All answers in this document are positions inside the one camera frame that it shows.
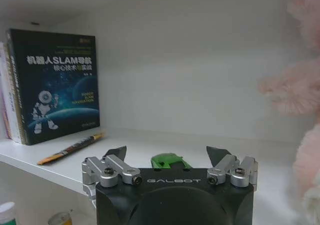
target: pink plush toy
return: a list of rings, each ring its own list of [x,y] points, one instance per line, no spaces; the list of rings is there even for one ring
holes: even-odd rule
[[[320,52],[320,0],[291,0],[288,11],[300,21],[307,45]],[[320,57],[265,78],[258,88],[272,97],[282,113],[316,113],[316,124],[305,134],[293,169],[307,217],[313,225],[320,225]]]

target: white shelf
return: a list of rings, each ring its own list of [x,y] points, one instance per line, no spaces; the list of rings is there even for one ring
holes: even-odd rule
[[[100,158],[107,150],[127,146],[125,161],[134,167],[149,168],[156,154],[173,152],[193,167],[211,166],[206,146],[225,148],[237,155],[255,157],[259,162],[258,191],[255,193],[255,225],[292,224],[299,219],[292,163],[297,144],[247,140],[203,135],[110,129],[109,137],[54,164],[38,166],[44,157],[92,135],[96,129],[64,136],[37,145],[26,146],[10,140],[0,142],[0,161],[37,175],[68,189],[82,192],[81,162],[86,157]]]

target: screw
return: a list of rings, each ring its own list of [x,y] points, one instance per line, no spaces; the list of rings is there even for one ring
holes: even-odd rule
[[[135,176],[132,178],[132,184],[138,186],[142,183],[142,178],[140,176]]]
[[[107,167],[107,168],[104,169],[104,173],[106,175],[112,175],[112,174],[114,174],[114,170],[113,170],[112,167]]]
[[[234,172],[238,175],[245,175],[245,170],[241,167],[238,167]]]
[[[216,176],[210,176],[207,178],[207,182],[210,185],[216,185],[218,182],[218,178]]]

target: pen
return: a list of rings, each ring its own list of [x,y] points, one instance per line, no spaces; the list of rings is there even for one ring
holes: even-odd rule
[[[37,164],[38,165],[43,165],[52,161],[55,161],[57,159],[60,159],[62,157],[65,157],[69,154],[72,154],[80,149],[83,149],[91,144],[93,144],[95,141],[99,140],[100,138],[102,138],[104,136],[104,133],[98,133],[89,137],[86,137],[85,139],[73,144],[72,146],[67,147],[66,149],[55,153],[49,157],[46,157],[44,159],[42,159],[41,161],[38,161]]]

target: robot illustration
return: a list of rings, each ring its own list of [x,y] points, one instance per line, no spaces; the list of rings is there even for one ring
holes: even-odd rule
[[[56,130],[58,125],[56,125],[48,116],[48,112],[52,108],[56,108],[59,101],[59,96],[57,94],[52,94],[49,91],[41,91],[39,93],[39,101],[34,105],[33,112],[31,113],[33,116],[33,120],[36,121],[34,127],[34,133],[40,134],[42,132],[42,122],[47,120],[49,129]]]

